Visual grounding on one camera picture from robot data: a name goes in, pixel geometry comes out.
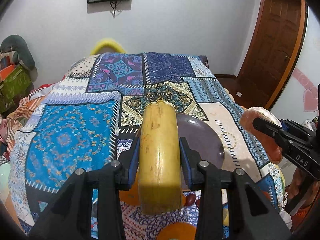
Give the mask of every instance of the cable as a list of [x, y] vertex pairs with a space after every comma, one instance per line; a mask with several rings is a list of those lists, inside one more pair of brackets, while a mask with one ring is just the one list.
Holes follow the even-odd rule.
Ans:
[[123, 0], [121, 0], [119, 3], [118, 1], [110, 1], [110, 6], [113, 9], [113, 14], [116, 15], [116, 7], [122, 3]]

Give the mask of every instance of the blue patterned fabric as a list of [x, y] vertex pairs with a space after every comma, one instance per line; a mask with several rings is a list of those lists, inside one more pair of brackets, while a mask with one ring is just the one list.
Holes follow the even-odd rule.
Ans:
[[19, 219], [19, 222], [20, 222], [20, 225], [24, 231], [24, 233], [26, 235], [29, 235], [31, 229], [32, 229], [32, 226], [28, 225], [27, 223], [25, 223], [24, 221], [22, 221], [21, 219]]
[[220, 102], [231, 113], [236, 125], [241, 131], [252, 157], [255, 159], [257, 166], [262, 168], [269, 163], [269, 158], [262, 147], [261, 143], [255, 136], [247, 133], [239, 124], [240, 118], [244, 112], [242, 107], [234, 103], [227, 95], [220, 82], [215, 78], [189, 78], [183, 80], [189, 83], [189, 86], [197, 102], [213, 103]]
[[280, 212], [280, 209], [278, 206], [278, 198], [277, 198], [277, 192], [275, 188], [275, 182], [272, 176], [270, 175], [270, 173], [268, 173], [265, 177], [263, 177], [262, 180], [258, 181], [257, 186], [261, 191], [265, 191], [270, 195], [271, 203], [273, 207], [278, 212]]
[[187, 57], [155, 52], [147, 53], [151, 83], [163, 81], [182, 82], [180, 77], [195, 77]]
[[196, 58], [201, 61], [199, 56], [194, 56], [194, 55], [189, 55], [189, 54], [170, 54], [170, 55], [171, 56], [178, 56], [178, 57], [192, 57], [192, 58]]
[[143, 95], [141, 57], [141, 54], [102, 54], [94, 64], [87, 92], [118, 90], [123, 95]]
[[110, 162], [108, 146], [114, 105], [115, 101], [99, 105], [47, 105], [29, 148], [29, 184], [54, 192], [78, 167], [91, 171]]
[[117, 159], [123, 151], [130, 149], [132, 141], [133, 139], [117, 140]]
[[34, 222], [37, 222], [37, 220], [38, 220], [40, 215], [38, 213], [35, 213], [35, 212], [32, 212], [31, 214], [32, 214], [32, 218], [33, 218]]
[[223, 238], [228, 238], [229, 237], [229, 227], [227, 226], [222, 226], [223, 227]]

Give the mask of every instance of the pink heart decal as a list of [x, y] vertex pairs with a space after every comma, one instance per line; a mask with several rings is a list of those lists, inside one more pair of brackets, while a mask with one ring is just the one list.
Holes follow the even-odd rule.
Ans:
[[309, 89], [306, 89], [303, 93], [303, 105], [305, 112], [315, 112], [318, 110], [318, 99]]

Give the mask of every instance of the purple plate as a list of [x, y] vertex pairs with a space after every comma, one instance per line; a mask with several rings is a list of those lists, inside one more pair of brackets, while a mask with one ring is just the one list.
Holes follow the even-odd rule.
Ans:
[[[177, 113], [179, 137], [185, 137], [190, 149], [197, 151], [203, 160], [221, 169], [224, 160], [224, 149], [217, 133], [205, 122], [191, 115]], [[183, 175], [182, 189], [188, 189]]]

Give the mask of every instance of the wall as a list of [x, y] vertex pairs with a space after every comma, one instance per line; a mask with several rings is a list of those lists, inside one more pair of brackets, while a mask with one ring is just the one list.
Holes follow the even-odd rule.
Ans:
[[[303, 72], [316, 86], [320, 84], [320, 22], [308, 10], [308, 23], [304, 43], [295, 68]], [[305, 88], [294, 77], [290, 77], [283, 93], [271, 109], [279, 119], [291, 119], [302, 123], [305, 119], [312, 120], [317, 112], [305, 112], [303, 93]]]
[[26, 40], [38, 72], [35, 87], [61, 80], [103, 38], [115, 39], [129, 53], [207, 55], [213, 72], [233, 74], [255, 2], [131, 0], [113, 18], [108, 2], [13, 0], [0, 21], [0, 41], [11, 34]]
[[251, 17], [250, 26], [249, 26], [249, 29], [248, 29], [247, 38], [245, 40], [240, 59], [239, 59], [238, 65], [236, 66], [235, 73], [234, 73], [234, 75], [236, 77], [238, 76], [238, 74], [240, 72], [240, 69], [241, 69], [242, 64], [244, 62], [244, 59], [245, 59], [245, 56], [247, 56], [247, 52], [248, 52], [248, 49], [249, 49], [249, 46], [250, 46], [250, 43], [251, 43], [251, 39], [252, 39], [252, 36], [253, 36], [253, 32], [254, 32], [254, 29], [256, 27], [256, 23], [257, 23], [257, 19], [258, 19], [258, 14], [259, 14], [259, 9], [260, 9], [260, 2], [261, 2], [261, 0], [254, 0], [254, 7], [253, 7], [253, 10], [252, 10], [252, 17]]

